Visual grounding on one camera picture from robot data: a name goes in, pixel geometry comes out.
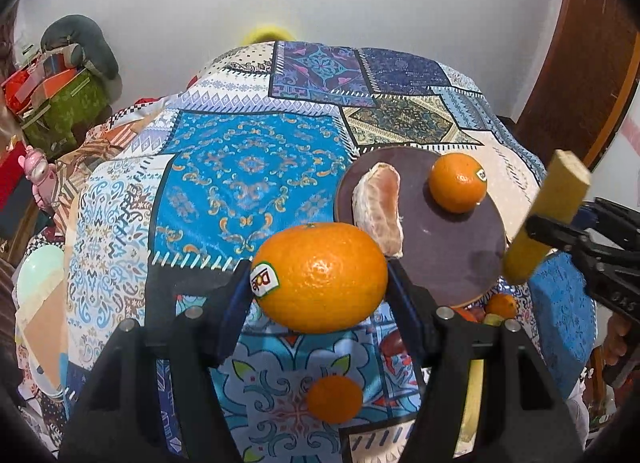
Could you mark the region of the yellow corn piece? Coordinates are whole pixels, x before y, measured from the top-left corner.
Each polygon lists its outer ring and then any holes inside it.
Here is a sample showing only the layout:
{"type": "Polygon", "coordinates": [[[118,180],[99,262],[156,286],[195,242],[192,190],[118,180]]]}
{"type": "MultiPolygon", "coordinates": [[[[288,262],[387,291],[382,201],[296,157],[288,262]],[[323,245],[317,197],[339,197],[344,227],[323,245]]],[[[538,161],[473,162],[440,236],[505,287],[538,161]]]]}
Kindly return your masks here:
{"type": "MultiPolygon", "coordinates": [[[[555,150],[526,220],[534,215],[569,224],[591,185],[591,173],[572,151],[555,150]]],[[[502,276],[510,284],[526,282],[547,257],[551,246],[529,238],[525,223],[502,259],[502,276]]]]}

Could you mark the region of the large orange with sticker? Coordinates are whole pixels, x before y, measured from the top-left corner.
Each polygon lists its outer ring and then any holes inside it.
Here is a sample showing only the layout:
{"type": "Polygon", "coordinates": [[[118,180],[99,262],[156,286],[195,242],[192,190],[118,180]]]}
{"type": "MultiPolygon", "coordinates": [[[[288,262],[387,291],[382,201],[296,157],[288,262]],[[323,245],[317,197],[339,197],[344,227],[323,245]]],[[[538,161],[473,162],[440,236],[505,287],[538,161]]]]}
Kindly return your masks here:
{"type": "Polygon", "coordinates": [[[316,223],[285,229],[262,243],[250,290],[264,314],[288,330],[350,329],[374,313],[387,287],[386,258],[359,228],[316,223]]]}

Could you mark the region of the long yellow green corn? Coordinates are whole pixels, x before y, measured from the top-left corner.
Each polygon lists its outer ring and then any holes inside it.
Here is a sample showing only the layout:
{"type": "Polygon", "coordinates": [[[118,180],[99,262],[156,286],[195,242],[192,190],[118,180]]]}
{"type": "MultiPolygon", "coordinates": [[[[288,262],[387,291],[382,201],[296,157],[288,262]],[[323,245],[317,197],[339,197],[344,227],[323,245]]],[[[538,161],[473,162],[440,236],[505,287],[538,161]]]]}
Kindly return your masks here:
{"type": "Polygon", "coordinates": [[[483,323],[486,325],[491,325],[491,327],[500,327],[503,324],[504,318],[497,315],[496,313],[486,313],[483,323]]]}

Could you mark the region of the small orange behind corn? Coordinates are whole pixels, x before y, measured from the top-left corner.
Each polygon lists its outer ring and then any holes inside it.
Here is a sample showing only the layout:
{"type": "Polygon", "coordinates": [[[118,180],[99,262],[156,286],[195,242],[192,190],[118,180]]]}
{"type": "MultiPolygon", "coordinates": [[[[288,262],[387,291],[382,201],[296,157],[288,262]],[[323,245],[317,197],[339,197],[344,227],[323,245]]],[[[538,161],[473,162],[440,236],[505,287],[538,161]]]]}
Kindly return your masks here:
{"type": "Polygon", "coordinates": [[[515,319],[518,316],[518,302],[511,294],[497,293],[489,298],[485,305],[485,313],[503,319],[515,319]]]}

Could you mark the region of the brown wooden door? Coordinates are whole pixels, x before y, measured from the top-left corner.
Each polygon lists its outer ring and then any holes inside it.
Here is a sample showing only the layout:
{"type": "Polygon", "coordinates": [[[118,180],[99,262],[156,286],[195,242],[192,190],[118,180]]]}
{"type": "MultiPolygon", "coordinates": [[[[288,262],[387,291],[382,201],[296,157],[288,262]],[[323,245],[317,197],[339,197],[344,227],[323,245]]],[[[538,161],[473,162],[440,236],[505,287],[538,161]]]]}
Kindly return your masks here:
{"type": "Polygon", "coordinates": [[[562,0],[549,50],[518,123],[518,141],[548,164],[570,150],[594,168],[639,79],[639,32],[622,0],[562,0]]]}

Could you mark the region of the dark red grape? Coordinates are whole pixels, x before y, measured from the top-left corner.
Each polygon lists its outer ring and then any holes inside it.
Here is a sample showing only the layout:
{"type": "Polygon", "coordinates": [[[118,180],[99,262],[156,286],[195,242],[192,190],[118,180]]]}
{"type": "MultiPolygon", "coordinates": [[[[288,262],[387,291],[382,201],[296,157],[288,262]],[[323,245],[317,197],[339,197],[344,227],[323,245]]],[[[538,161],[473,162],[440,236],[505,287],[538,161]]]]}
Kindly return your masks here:
{"type": "Polygon", "coordinates": [[[401,339],[401,335],[398,329],[388,333],[380,343],[381,353],[387,357],[392,358],[400,356],[403,353],[407,353],[404,341],[401,339]]]}

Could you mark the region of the dark purple round plate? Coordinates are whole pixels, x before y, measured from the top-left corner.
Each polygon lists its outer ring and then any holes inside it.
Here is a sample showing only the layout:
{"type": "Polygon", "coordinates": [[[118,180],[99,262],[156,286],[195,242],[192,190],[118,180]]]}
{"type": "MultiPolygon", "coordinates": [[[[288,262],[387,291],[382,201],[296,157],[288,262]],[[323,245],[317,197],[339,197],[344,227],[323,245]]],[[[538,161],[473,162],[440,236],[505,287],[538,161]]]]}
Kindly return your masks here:
{"type": "Polygon", "coordinates": [[[450,214],[432,198],[427,175],[439,155],[411,147],[384,147],[347,168],[334,200],[334,220],[351,224],[352,190],[378,162],[400,175],[399,216],[404,244],[399,263],[410,280],[429,290],[439,305],[462,307],[498,284],[506,231],[491,197],[469,214],[450,214]]]}

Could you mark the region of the orange on plate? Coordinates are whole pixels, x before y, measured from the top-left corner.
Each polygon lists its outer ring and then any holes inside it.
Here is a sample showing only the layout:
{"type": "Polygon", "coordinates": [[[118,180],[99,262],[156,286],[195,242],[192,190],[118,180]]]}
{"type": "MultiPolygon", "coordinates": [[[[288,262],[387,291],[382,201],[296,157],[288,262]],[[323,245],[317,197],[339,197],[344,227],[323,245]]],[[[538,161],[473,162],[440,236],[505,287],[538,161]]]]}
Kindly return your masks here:
{"type": "Polygon", "coordinates": [[[427,177],[434,201],[452,214],[472,212],[487,194],[487,176],[480,162],[464,153],[440,156],[427,177]]]}

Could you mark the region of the small mandarin orange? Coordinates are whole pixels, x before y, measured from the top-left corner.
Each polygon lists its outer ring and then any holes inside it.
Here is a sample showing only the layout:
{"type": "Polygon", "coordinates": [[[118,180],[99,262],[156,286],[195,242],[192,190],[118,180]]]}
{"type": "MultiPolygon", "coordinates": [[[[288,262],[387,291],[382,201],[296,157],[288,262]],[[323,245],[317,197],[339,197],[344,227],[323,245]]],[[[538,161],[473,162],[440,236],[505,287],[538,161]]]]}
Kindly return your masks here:
{"type": "Polygon", "coordinates": [[[309,413],[328,424],[343,424],[354,419],[362,408],[360,386],[342,375],[329,375],[311,385],[306,396],[309,413]]]}

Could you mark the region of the pink toy figure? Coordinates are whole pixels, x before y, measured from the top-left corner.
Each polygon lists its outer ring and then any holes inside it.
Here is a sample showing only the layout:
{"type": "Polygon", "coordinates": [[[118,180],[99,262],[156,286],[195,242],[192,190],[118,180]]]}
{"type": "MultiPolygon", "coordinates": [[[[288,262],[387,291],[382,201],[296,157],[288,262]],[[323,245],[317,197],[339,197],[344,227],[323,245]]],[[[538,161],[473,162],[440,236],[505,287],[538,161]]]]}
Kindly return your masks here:
{"type": "Polygon", "coordinates": [[[48,161],[41,149],[32,146],[27,146],[25,153],[17,161],[23,168],[25,177],[32,183],[32,196],[38,208],[52,215],[53,194],[58,183],[56,166],[48,161]]]}

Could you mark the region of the peeled pomelo segment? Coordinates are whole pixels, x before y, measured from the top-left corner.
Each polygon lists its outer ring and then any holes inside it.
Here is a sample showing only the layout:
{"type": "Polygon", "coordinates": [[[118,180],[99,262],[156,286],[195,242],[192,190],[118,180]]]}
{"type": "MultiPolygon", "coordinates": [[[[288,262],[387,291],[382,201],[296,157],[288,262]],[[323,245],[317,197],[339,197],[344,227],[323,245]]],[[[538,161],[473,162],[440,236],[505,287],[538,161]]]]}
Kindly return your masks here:
{"type": "Polygon", "coordinates": [[[367,232],[386,257],[404,255],[404,229],[399,214],[400,175],[393,165],[378,162],[352,190],[354,225],[367,232]]]}

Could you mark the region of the green patterned box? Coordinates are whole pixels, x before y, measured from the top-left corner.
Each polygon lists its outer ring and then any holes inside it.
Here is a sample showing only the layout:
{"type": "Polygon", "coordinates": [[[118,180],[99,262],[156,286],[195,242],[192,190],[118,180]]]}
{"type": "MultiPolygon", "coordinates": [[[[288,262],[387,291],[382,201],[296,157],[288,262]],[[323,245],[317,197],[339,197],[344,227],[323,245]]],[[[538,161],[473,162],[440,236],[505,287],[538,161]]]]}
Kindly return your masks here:
{"type": "Polygon", "coordinates": [[[78,148],[89,128],[107,117],[110,101],[102,81],[87,70],[77,73],[22,123],[29,145],[49,160],[78,148]]]}

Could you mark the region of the red orange boxes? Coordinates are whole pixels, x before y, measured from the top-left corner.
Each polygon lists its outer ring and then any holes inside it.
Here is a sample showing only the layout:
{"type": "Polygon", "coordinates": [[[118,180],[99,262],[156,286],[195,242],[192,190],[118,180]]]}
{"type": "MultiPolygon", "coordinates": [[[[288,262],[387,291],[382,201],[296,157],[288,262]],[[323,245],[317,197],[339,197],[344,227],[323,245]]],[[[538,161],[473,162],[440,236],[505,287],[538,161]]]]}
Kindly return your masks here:
{"type": "Polygon", "coordinates": [[[6,106],[14,114],[37,109],[53,97],[82,69],[63,53],[40,55],[26,68],[15,72],[1,85],[6,106]]]}

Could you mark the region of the yellow plush toy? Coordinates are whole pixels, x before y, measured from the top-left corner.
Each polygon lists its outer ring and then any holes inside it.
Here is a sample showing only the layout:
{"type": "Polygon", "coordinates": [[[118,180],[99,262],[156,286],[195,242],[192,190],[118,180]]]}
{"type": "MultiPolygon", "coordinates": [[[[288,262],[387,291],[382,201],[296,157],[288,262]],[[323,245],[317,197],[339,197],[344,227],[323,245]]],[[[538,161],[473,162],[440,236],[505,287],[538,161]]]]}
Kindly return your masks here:
{"type": "Polygon", "coordinates": [[[263,24],[262,26],[254,27],[246,35],[242,37],[242,45],[253,45],[259,43],[294,41],[294,35],[291,31],[285,28],[275,26],[274,24],[263,24]]]}

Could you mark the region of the dark green plush toy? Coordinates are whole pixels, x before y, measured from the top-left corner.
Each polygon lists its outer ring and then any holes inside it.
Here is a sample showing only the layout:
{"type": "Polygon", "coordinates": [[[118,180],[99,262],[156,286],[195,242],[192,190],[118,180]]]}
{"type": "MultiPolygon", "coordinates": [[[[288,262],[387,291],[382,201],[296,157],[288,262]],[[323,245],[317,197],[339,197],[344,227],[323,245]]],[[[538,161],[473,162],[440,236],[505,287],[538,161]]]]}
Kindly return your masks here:
{"type": "Polygon", "coordinates": [[[98,24],[84,15],[67,15],[50,24],[40,38],[40,49],[50,52],[70,46],[74,66],[90,69],[101,78],[113,81],[118,63],[98,24]]]}

